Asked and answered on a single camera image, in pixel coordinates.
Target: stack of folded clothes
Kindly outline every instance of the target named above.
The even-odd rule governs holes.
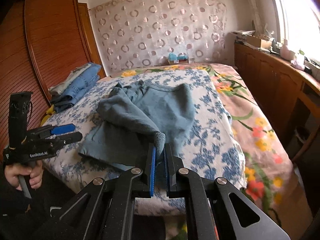
[[[73,107],[100,79],[100,68],[100,65],[89,62],[73,70],[64,82],[49,88],[53,109],[60,113]]]

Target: bedspread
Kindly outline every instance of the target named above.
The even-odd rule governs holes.
[[[248,181],[242,192],[265,213],[277,209],[292,192],[292,163],[270,123],[234,68],[222,64],[185,64],[128,70],[112,77],[166,70],[206,70],[225,109],[232,116],[232,130],[245,155]]]
[[[60,114],[55,114],[45,124],[63,125],[73,123],[85,137],[101,122],[96,112],[98,103],[108,96],[111,89],[121,81],[124,85],[138,80],[166,86],[187,83],[191,89],[196,115],[193,128],[181,153],[186,167],[198,172],[202,177],[214,179],[223,176],[237,188],[246,186],[244,175],[244,154],[234,140],[231,116],[223,107],[206,69],[168,71],[150,70],[152,73],[135,75],[138,72],[123,73],[111,80],[102,80],[82,98],[77,105]],[[112,179],[120,171],[92,158],[81,157],[77,153],[81,142],[67,145],[58,156],[44,160],[44,165],[59,177],[74,192],[79,192],[96,177]],[[141,215],[181,214],[185,211],[183,199],[168,199],[165,189],[157,187],[155,197],[136,199],[135,213]]]

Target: blue and white floral blanket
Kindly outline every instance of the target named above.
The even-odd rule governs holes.
[[[215,179],[223,176],[237,188],[246,186],[244,154],[233,138],[231,116],[204,70],[153,72],[99,82],[78,104],[53,115],[45,124],[73,123],[85,137],[101,122],[96,109],[111,89],[119,81],[129,85],[138,80],[172,87],[189,84],[196,115],[189,138],[179,154],[185,167],[198,172],[201,177]],[[96,177],[113,179],[119,176],[120,172],[112,166],[81,157],[78,154],[81,143],[67,145],[57,157],[44,160],[44,165],[76,193]],[[184,212],[183,199],[168,199],[165,189],[156,188],[153,198],[137,198],[135,202],[135,213],[139,215],[177,215]]]

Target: wooden wardrobe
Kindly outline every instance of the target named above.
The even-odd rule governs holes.
[[[49,87],[87,62],[101,65],[85,10],[77,0],[17,0],[0,25],[0,159],[11,93],[33,92],[28,129],[38,127],[50,106]],[[103,67],[99,75],[106,76]]]

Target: window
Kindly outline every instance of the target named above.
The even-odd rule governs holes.
[[[301,49],[307,57],[320,61],[319,10],[312,0],[281,0],[285,10],[290,49]]]

